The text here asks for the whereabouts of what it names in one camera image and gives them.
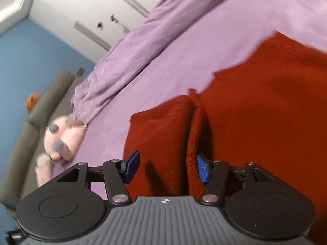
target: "beige plush toy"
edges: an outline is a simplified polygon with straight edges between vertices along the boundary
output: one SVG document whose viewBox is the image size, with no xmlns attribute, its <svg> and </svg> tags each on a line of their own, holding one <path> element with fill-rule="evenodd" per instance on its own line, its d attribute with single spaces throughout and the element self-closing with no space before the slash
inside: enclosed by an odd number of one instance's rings
<svg viewBox="0 0 327 245">
<path fill-rule="evenodd" d="M 38 186 L 51 179 L 53 161 L 72 160 L 84 138 L 86 126 L 73 115 L 61 116 L 51 122 L 45 131 L 45 153 L 40 154 L 35 168 Z"/>
</svg>

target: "lavender bedding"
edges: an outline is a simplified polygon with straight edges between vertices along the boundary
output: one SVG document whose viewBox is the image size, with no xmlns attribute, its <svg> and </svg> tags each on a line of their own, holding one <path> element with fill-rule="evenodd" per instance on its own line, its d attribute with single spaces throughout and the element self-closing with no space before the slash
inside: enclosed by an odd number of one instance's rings
<svg viewBox="0 0 327 245">
<path fill-rule="evenodd" d="M 75 113 L 89 127 L 69 165 L 122 158 L 132 114 L 202 91 L 275 30 L 327 51 L 326 23 L 327 0 L 162 0 L 76 88 Z M 92 190 L 106 197 L 103 185 Z"/>
</svg>

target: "gray gripper base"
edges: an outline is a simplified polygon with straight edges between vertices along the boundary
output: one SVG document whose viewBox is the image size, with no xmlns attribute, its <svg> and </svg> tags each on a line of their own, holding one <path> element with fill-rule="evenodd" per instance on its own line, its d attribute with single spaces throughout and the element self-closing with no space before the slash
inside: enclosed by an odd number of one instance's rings
<svg viewBox="0 0 327 245">
<path fill-rule="evenodd" d="M 26 238 L 22 245 L 50 242 Z M 304 237 L 291 241 L 261 241 L 249 237 L 225 220 L 219 208 L 186 197 L 137 197 L 125 207 L 113 208 L 106 220 L 84 237 L 53 245 L 312 245 Z"/>
</svg>

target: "red garment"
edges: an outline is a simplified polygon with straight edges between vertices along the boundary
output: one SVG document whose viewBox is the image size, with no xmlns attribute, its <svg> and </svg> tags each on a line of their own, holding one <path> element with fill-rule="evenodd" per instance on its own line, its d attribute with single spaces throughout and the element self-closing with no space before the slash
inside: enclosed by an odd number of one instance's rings
<svg viewBox="0 0 327 245">
<path fill-rule="evenodd" d="M 327 242 L 327 55 L 278 33 L 245 63 L 131 117 L 125 156 L 141 164 L 129 193 L 195 195 L 202 152 L 232 166 L 252 161 L 305 194 L 316 208 L 309 238 Z"/>
</svg>

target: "gray headboard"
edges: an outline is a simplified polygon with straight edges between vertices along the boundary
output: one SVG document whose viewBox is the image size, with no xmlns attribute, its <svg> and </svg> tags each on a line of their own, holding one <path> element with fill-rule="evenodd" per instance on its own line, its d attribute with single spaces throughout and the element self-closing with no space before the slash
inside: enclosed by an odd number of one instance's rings
<svg viewBox="0 0 327 245">
<path fill-rule="evenodd" d="M 49 121 L 72 112 L 71 98 L 83 79 L 66 69 L 55 77 L 24 123 L 1 182 L 0 202 L 15 217 L 20 199 L 37 188 L 36 157 L 44 152 L 43 135 Z"/>
</svg>

